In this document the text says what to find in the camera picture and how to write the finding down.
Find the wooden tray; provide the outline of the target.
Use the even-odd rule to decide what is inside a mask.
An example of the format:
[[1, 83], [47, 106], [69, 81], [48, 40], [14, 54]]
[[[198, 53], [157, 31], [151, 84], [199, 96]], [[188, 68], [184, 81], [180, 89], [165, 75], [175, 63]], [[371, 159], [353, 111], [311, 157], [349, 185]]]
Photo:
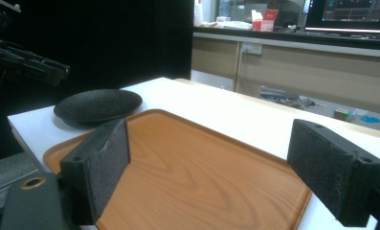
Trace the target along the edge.
[[297, 230], [311, 192], [285, 160], [161, 109], [127, 126], [99, 230]]

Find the pile of dark tools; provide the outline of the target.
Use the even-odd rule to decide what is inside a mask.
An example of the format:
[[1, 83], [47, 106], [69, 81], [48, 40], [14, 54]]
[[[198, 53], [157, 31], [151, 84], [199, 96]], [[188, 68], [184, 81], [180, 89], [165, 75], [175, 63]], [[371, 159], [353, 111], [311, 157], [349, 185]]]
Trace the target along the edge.
[[265, 86], [261, 87], [259, 97], [271, 103], [281, 104], [297, 109], [306, 109], [309, 106], [316, 105], [322, 106], [321, 103], [316, 103], [312, 101], [309, 97]]

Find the grey padded seat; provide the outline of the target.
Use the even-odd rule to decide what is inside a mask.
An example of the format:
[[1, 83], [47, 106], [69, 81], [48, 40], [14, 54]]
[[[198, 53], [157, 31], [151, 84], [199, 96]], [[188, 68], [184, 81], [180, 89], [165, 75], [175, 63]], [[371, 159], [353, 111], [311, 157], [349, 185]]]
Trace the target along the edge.
[[34, 161], [25, 153], [0, 159], [0, 215], [5, 205], [8, 188], [20, 178], [37, 173]]

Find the white wall socket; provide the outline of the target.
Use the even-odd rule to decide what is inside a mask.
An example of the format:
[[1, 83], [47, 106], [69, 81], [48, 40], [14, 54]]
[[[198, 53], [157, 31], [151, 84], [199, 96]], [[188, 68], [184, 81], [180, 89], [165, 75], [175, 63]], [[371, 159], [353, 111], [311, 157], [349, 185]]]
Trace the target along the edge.
[[262, 54], [262, 45], [255, 43], [246, 43], [243, 42], [241, 45], [241, 50], [246, 54], [261, 55]]

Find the small green box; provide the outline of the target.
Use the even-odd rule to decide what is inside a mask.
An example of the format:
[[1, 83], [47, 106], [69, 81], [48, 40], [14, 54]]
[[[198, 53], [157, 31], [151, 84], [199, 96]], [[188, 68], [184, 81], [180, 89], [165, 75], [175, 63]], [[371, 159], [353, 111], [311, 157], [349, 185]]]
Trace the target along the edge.
[[352, 122], [355, 119], [355, 114], [352, 110], [334, 108], [333, 118], [344, 122]]

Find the dark round plate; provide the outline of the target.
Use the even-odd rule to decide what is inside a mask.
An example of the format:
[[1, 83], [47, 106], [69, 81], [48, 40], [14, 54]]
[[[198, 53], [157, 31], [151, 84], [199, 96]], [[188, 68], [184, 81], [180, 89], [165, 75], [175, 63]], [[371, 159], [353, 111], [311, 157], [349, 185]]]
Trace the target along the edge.
[[98, 124], [128, 116], [141, 106], [142, 97], [128, 90], [97, 89], [59, 102], [55, 115], [65, 122]]

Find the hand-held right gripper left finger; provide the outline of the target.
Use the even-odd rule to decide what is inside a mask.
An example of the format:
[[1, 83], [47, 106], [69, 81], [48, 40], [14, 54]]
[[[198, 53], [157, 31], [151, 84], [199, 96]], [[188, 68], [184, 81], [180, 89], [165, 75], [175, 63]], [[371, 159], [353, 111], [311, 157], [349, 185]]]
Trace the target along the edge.
[[96, 224], [129, 163], [126, 119], [99, 126], [60, 160], [74, 224]]

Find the red and white box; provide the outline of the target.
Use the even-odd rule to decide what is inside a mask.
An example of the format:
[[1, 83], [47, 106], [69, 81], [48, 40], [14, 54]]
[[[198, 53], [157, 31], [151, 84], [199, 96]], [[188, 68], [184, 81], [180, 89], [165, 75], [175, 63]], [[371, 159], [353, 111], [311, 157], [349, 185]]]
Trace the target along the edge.
[[252, 10], [252, 30], [258, 32], [274, 31], [274, 23], [278, 13], [278, 10], [271, 9], [266, 9], [264, 13]]

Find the beige counter with dark top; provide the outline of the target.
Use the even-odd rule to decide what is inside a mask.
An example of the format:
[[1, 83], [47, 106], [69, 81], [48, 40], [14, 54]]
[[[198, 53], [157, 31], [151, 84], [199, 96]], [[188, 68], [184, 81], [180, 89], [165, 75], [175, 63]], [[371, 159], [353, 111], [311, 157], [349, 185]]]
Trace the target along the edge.
[[268, 86], [380, 113], [380, 41], [196, 28], [192, 68], [233, 79], [237, 92]]

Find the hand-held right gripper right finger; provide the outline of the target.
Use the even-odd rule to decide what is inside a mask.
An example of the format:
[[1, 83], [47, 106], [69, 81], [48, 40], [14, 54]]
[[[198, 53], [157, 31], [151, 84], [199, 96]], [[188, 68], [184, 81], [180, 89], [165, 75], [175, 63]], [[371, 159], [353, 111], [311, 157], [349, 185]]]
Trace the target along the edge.
[[325, 126], [296, 119], [287, 163], [345, 227], [380, 227], [380, 159]]

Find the white paper stack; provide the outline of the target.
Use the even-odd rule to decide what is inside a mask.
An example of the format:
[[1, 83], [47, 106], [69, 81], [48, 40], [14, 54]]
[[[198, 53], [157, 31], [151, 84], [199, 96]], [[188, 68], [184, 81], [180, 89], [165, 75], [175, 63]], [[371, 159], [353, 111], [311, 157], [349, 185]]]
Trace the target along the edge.
[[227, 30], [246, 30], [252, 29], [252, 25], [243, 21], [215, 21], [211, 23], [204, 23], [205, 28], [217, 28], [217, 29], [227, 29]]

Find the computer monitor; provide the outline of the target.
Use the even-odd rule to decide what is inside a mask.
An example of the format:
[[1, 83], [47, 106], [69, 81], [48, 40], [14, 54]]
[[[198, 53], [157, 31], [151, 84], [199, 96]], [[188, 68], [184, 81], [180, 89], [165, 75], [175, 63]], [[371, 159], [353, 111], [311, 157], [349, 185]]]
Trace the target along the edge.
[[305, 28], [380, 34], [380, 0], [310, 0]]

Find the white paper roll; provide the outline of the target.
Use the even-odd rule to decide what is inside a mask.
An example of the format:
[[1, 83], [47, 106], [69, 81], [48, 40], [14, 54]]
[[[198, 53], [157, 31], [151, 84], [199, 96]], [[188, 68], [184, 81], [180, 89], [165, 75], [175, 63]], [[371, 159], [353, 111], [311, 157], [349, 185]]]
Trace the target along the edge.
[[194, 0], [193, 25], [198, 27], [203, 23], [203, 21], [202, 0]]

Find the black curtain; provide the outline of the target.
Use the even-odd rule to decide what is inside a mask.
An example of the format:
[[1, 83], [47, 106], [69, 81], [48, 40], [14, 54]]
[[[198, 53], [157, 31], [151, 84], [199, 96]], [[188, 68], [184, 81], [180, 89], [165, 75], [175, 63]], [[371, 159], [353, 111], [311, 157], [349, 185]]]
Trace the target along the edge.
[[66, 64], [58, 86], [5, 80], [0, 88], [0, 159], [21, 152], [8, 118], [97, 88], [190, 75], [193, 0], [10, 0], [22, 12], [2, 37]]

